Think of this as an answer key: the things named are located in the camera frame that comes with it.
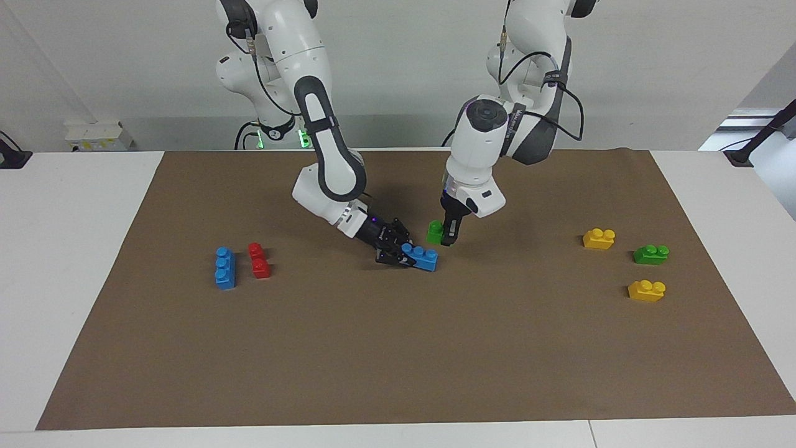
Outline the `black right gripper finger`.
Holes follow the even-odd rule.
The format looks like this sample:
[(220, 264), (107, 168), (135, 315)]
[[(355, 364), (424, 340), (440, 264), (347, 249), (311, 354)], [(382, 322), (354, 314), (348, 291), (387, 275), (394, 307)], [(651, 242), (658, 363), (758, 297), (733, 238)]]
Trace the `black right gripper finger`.
[(404, 249), (412, 252), (414, 247), (412, 244), (401, 244), (392, 246), (376, 247), (376, 262), (381, 264), (388, 264), (389, 266), (403, 266), (413, 267), (416, 265), (416, 260), (411, 255), (407, 254)]
[(403, 222), (398, 218), (393, 218), (393, 221), (389, 224), (389, 246), (392, 248), (401, 248), (404, 244), (414, 246), (414, 241), (410, 237), (410, 232), (404, 226)]

